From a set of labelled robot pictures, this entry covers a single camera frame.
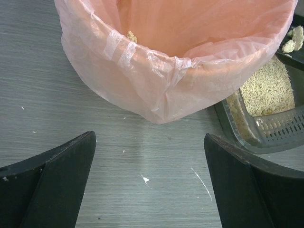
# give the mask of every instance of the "clump in trash bag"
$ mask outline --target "clump in trash bag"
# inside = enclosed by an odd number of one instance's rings
[[[136,36],[134,35],[134,33],[132,33],[131,31],[128,31],[127,37],[128,37],[131,41],[134,41],[135,43],[137,43],[137,37],[136,37]]]
[[[290,52],[293,52],[295,49],[295,43],[294,41],[291,39],[289,40],[288,42],[286,42],[283,47],[282,47],[282,51],[284,53],[290,53]]]
[[[274,56],[241,86],[251,116],[276,114],[293,109],[293,90],[285,65]]]
[[[294,50],[298,51],[303,46],[304,41],[304,29],[302,26],[298,26],[293,29],[293,37],[292,40],[294,41]]]

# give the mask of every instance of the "bin liner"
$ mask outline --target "bin liner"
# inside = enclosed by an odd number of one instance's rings
[[[55,0],[63,49],[84,83],[157,124],[207,108],[239,89],[274,55],[296,4]],[[129,30],[138,44],[125,36]]]

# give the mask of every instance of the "wood pellet litter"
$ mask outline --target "wood pellet litter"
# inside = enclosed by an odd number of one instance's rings
[[[251,116],[276,114],[295,107],[287,69],[276,56],[242,85],[241,93]]]

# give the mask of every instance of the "floor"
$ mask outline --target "floor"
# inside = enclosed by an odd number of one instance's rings
[[[224,137],[214,108],[152,124],[93,93],[60,37],[53,1],[1,3],[0,167],[95,131],[77,228],[221,227],[203,150],[206,133]],[[262,157],[304,171],[303,150]]]

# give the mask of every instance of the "slotted litter tray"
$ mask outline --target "slotted litter tray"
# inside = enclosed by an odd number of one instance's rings
[[[215,104],[225,135],[251,153],[265,154],[289,150],[304,144],[304,65],[292,59],[284,62],[294,94],[295,108],[278,114],[252,117],[240,90]]]

